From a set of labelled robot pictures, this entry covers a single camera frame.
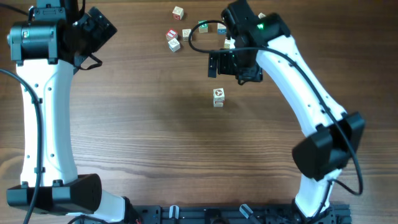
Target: small cube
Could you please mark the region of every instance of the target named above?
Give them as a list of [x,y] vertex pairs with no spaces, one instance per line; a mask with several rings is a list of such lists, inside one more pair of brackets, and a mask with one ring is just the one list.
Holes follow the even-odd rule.
[[169,41],[169,47],[172,52],[176,52],[181,47],[180,42],[174,38]]
[[231,45],[231,40],[228,40],[228,38],[225,38],[224,48],[229,49],[230,45]]
[[202,34],[202,33],[207,32],[207,28],[208,28],[208,24],[203,24],[202,26],[199,27],[199,33]]
[[226,34],[226,26],[217,24],[217,34]]
[[260,14],[259,14],[259,18],[260,18],[260,19],[264,18],[265,16],[266,16],[265,14],[263,14],[262,12],[260,12]]
[[224,89],[223,88],[218,88],[213,90],[213,105],[220,105],[224,104],[225,100],[225,95],[224,95]]
[[172,40],[173,38],[178,38],[178,34],[175,30],[170,29],[167,33],[166,33],[166,39],[168,41]]
[[184,9],[180,8],[178,6],[175,6],[174,10],[173,10],[173,18],[177,19],[177,20],[181,20],[183,15],[184,15]]
[[189,34],[191,33],[191,29],[184,29],[182,30],[182,40],[188,41]]

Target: black mounting bracket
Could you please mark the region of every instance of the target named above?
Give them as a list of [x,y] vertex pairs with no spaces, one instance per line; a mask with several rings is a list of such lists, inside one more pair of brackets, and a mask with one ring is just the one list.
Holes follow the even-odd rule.
[[[118,31],[97,8],[84,14],[77,7],[77,1],[38,0],[30,19],[11,28],[7,37],[11,60],[23,66],[28,59],[47,59],[49,64],[61,59],[74,65],[76,73]],[[101,65],[97,62],[87,70]]]
[[[343,114],[343,119],[338,124],[356,152],[365,129],[365,120],[356,112]],[[319,125],[317,130],[292,150],[293,160],[301,173],[316,181],[335,169],[346,167],[351,158],[334,124],[329,127]]]
[[208,77],[216,78],[219,75],[234,75],[239,85],[246,82],[261,82],[262,69],[255,63],[252,67],[237,66],[237,56],[234,52],[223,54],[210,53]]
[[[254,224],[237,207],[181,207],[178,215],[170,217],[170,207],[133,206],[144,224]],[[253,215],[261,224],[304,224],[291,204],[251,207]],[[349,205],[330,205],[322,218],[314,224],[350,224]],[[90,220],[78,220],[76,224],[100,224]]]
[[[18,185],[7,189],[11,207],[28,210],[34,187]],[[63,184],[55,180],[51,187],[40,187],[34,213],[66,215],[71,212],[94,213],[101,203],[102,186],[98,174],[79,175],[77,180]]]

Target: wooden table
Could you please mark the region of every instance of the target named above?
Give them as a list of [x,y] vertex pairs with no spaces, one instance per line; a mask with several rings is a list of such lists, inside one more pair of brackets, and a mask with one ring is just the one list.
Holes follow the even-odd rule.
[[[32,1],[13,3],[27,9]],[[349,203],[354,223],[398,223],[398,4],[249,3],[256,14],[278,12],[331,96],[367,121],[358,151],[363,196],[336,186],[331,201]],[[70,126],[79,173],[99,174],[104,189],[135,205],[290,203],[300,183],[291,149],[303,135],[279,89],[268,76],[244,86],[230,76],[207,78],[206,54],[186,42],[172,53],[165,40],[170,28],[181,32],[198,20],[220,19],[227,4],[88,1],[118,33],[95,54],[104,65],[73,79]],[[185,10],[183,21],[172,18],[176,5]],[[25,18],[5,9],[0,18],[0,67],[15,71],[5,36]],[[207,49],[224,39],[215,26],[194,38]],[[226,92],[224,108],[212,105],[218,87]],[[0,99],[0,223],[21,223],[25,212],[8,207],[5,194],[19,184],[24,160],[19,84],[0,76]],[[352,162],[340,179],[357,188]],[[33,215],[31,223],[69,219]]]

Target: black cable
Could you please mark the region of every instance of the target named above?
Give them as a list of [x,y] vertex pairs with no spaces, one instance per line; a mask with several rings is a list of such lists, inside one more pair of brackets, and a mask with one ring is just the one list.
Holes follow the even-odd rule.
[[12,11],[14,11],[14,12],[18,12],[18,13],[21,13],[21,14],[23,14],[23,15],[25,15],[25,16],[28,16],[28,13],[27,13],[27,12],[22,11],[22,10],[16,8],[16,7],[13,7],[13,6],[4,4],[4,3],[0,3],[0,7],[5,7],[6,9],[10,9],[10,10],[12,10]]
[[6,75],[9,75],[10,77],[14,78],[17,80],[22,86],[24,86],[25,91],[29,92],[30,97],[32,97],[32,103],[35,106],[35,112],[36,112],[36,122],[37,122],[37,165],[36,165],[36,183],[35,183],[35,189],[33,192],[33,197],[32,200],[30,201],[30,206],[29,209],[26,213],[24,224],[27,224],[29,222],[30,216],[32,215],[33,209],[36,204],[37,196],[39,194],[39,188],[40,188],[40,183],[42,181],[42,113],[40,110],[40,103],[37,95],[33,91],[32,87],[29,86],[28,83],[25,82],[21,77],[18,75],[13,74],[12,72],[9,72],[4,69],[0,69],[1,73],[4,73]]
[[87,216],[87,215],[79,215],[78,217],[72,218],[72,219],[68,222],[68,224],[73,224],[75,221],[81,220],[81,219],[82,219],[82,220],[87,219],[87,220],[91,220],[91,221],[94,221],[94,222],[100,222],[100,223],[103,223],[103,224],[109,224],[108,222],[106,222],[106,221],[104,221],[104,220],[100,220],[99,218],[89,217],[89,216]]
[[79,68],[80,70],[83,70],[83,71],[87,71],[87,70],[91,70],[93,68],[98,68],[98,67],[102,66],[102,61],[99,58],[95,57],[93,54],[90,54],[89,57],[91,59],[93,59],[96,63],[90,65],[88,68],[82,68],[80,65],[77,66],[77,68]]
[[201,52],[201,53],[212,53],[212,54],[222,54],[222,53],[227,53],[227,52],[235,52],[235,51],[240,51],[240,50],[263,50],[263,51],[267,51],[267,52],[271,52],[273,54],[276,54],[278,56],[281,56],[282,58],[284,58],[286,61],[288,61],[291,65],[293,65],[297,71],[301,74],[301,76],[303,76],[303,78],[305,79],[305,81],[308,83],[308,85],[310,86],[310,88],[312,89],[312,91],[314,92],[315,96],[317,96],[321,106],[323,107],[323,109],[325,110],[326,114],[330,117],[330,119],[332,120],[333,124],[336,126],[340,136],[343,138],[343,141],[346,145],[346,147],[348,148],[349,153],[351,154],[351,157],[353,158],[353,162],[355,165],[355,171],[356,171],[356,175],[358,176],[358,185],[359,185],[359,190],[358,192],[355,192],[354,190],[352,190],[351,188],[349,188],[347,185],[345,185],[344,183],[340,182],[339,180],[336,179],[330,179],[330,181],[336,182],[337,184],[339,184],[340,186],[342,186],[344,189],[346,189],[349,193],[353,194],[353,195],[361,195],[363,193],[363,178],[362,178],[362,173],[361,173],[361,168],[359,166],[359,162],[358,162],[358,158],[356,156],[356,153],[350,143],[350,141],[348,140],[347,136],[345,135],[344,131],[342,130],[342,128],[340,127],[340,125],[338,124],[336,118],[332,115],[332,113],[330,112],[330,108],[326,105],[325,101],[323,100],[321,94],[319,94],[317,88],[315,87],[315,85],[311,82],[311,79],[309,79],[309,77],[307,76],[307,74],[305,74],[305,72],[300,68],[299,65],[297,65],[297,63],[292,60],[289,56],[283,54],[282,52],[279,52],[277,50],[274,49],[270,49],[268,47],[241,47],[238,49],[229,49],[229,50],[202,50],[202,49],[198,49],[196,47],[194,47],[192,45],[192,34],[194,33],[195,30],[197,30],[201,25],[203,24],[209,24],[209,23],[220,23],[223,24],[224,23],[222,21],[217,21],[217,20],[210,20],[210,21],[205,21],[205,22],[201,22],[199,24],[197,24],[191,31],[191,33],[188,36],[188,43],[189,46],[197,51],[197,52]]
[[35,7],[30,7],[30,9],[29,9],[29,13],[28,13],[28,16],[27,16],[27,20],[28,21],[32,21],[33,20],[33,16],[34,16],[34,11],[35,11]]
[[83,0],[83,2],[82,2],[82,6],[81,6],[81,9],[80,9],[80,11],[79,11],[79,13],[80,13],[80,18],[79,19],[81,19],[84,15],[85,15],[85,11],[86,11],[86,0]]

